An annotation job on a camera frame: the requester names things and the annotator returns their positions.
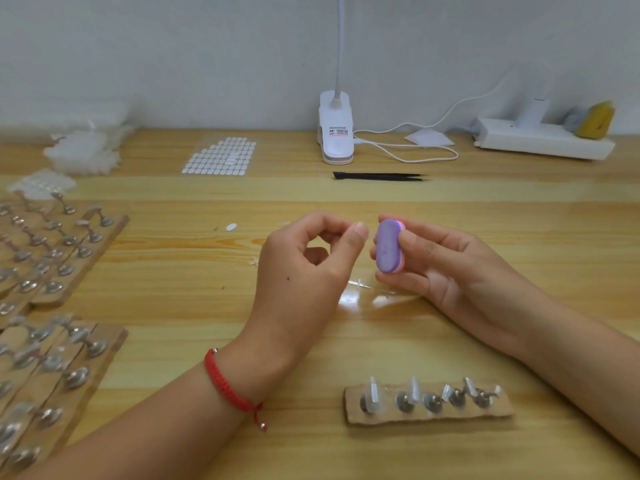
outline person's right hand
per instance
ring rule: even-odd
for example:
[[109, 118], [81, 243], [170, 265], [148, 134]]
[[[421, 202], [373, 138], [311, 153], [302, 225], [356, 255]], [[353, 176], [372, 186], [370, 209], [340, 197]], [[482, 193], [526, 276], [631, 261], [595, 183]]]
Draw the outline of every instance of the person's right hand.
[[473, 234], [380, 215], [384, 219], [406, 227], [398, 237], [405, 265], [401, 273], [378, 272], [378, 281], [423, 295], [460, 328], [526, 361], [527, 336], [560, 305]]

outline black tweezers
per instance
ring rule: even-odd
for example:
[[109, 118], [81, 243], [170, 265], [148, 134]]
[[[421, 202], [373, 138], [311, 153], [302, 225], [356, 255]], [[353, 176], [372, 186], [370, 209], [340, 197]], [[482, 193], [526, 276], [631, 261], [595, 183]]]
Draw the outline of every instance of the black tweezers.
[[428, 175], [421, 173], [347, 173], [345, 171], [334, 171], [336, 180], [386, 180], [388, 182], [430, 182]]

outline purple nail buffer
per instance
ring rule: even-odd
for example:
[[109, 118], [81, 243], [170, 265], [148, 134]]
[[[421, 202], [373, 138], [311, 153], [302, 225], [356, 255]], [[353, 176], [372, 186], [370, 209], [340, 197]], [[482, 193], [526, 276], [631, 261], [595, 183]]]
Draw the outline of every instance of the purple nail buffer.
[[398, 235], [404, 224], [392, 219], [380, 222], [376, 234], [376, 266], [383, 273], [395, 273], [404, 267], [404, 253], [398, 245]]

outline red bracelet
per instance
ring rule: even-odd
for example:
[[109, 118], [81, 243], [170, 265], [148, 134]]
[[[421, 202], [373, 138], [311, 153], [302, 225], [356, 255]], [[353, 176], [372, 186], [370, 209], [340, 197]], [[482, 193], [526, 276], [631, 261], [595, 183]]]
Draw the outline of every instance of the red bracelet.
[[211, 378], [211, 382], [213, 382], [213, 385], [218, 389], [219, 393], [222, 394], [222, 397], [224, 397], [231, 405], [235, 406], [236, 409], [244, 413], [253, 411], [253, 422], [261, 431], [266, 433], [267, 425], [258, 421], [258, 411], [262, 410], [262, 403], [254, 406], [251, 401], [236, 393], [233, 387], [231, 387], [222, 375], [222, 372], [220, 372], [220, 369], [218, 368], [218, 364], [216, 364], [216, 361], [213, 359], [213, 354], [217, 351], [218, 349], [210, 349], [204, 356], [204, 368], [207, 370], [207, 373]]

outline wooden table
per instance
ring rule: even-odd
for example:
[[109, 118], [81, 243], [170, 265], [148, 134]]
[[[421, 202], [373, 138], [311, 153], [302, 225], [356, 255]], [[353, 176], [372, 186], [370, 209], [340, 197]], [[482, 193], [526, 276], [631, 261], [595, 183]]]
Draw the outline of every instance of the wooden table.
[[[182, 175], [196, 147], [257, 142], [244, 177]], [[386, 141], [401, 141], [398, 135]], [[131, 336], [77, 428], [78, 439], [163, 386], [241, 329], [266, 236], [314, 209], [364, 221], [397, 212], [478, 234], [550, 294], [640, 339], [640, 137], [604, 162], [480, 151], [456, 138], [455, 162], [406, 164], [356, 147], [348, 171], [420, 171], [428, 184], [334, 181], [313, 133], [144, 130], [120, 169], [78, 179], [74, 198], [125, 209], [131, 223], [65, 310], [123, 323]], [[439, 150], [429, 150], [439, 154]], [[423, 157], [425, 151], [405, 152]], [[46, 164], [41, 147], [0, 146], [0, 184]], [[226, 232], [236, 223], [233, 232]], [[335, 319], [266, 402], [267, 436], [247, 422], [206, 478], [631, 479], [640, 463], [520, 364], [476, 342], [425, 300], [373, 279], [367, 253]], [[500, 426], [348, 428], [345, 386], [494, 378], [517, 411]]]

